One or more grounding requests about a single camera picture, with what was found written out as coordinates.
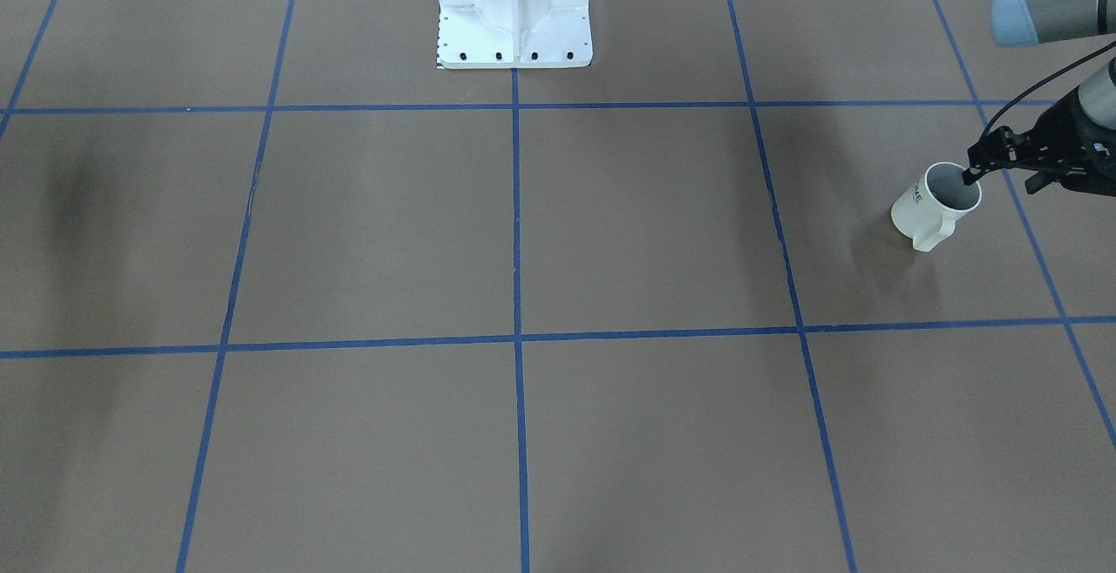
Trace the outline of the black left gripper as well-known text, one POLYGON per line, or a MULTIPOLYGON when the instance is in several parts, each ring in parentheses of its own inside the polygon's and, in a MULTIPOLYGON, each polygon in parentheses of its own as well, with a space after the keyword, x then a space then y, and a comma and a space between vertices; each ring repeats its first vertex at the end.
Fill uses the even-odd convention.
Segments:
POLYGON ((1093 195, 1115 195, 1115 131, 1085 112, 1078 99, 1057 101, 1032 128, 990 128, 968 149, 962 183, 972 187, 997 170, 1024 170, 1024 192, 1052 184, 1093 195))

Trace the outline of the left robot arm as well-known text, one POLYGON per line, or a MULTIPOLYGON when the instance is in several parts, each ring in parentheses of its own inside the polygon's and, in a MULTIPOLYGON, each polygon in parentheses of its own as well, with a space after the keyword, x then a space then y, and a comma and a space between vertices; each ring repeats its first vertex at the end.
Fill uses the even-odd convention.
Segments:
MULTIPOLYGON (((990 32, 1000 47, 1021 48, 1113 36, 1115 0, 992 0, 990 32)), ((1115 194, 1115 63, 1056 101, 1021 133, 995 113, 968 151, 965 185, 994 171, 1027 170, 1024 191, 1052 184, 1078 193, 1115 194)))

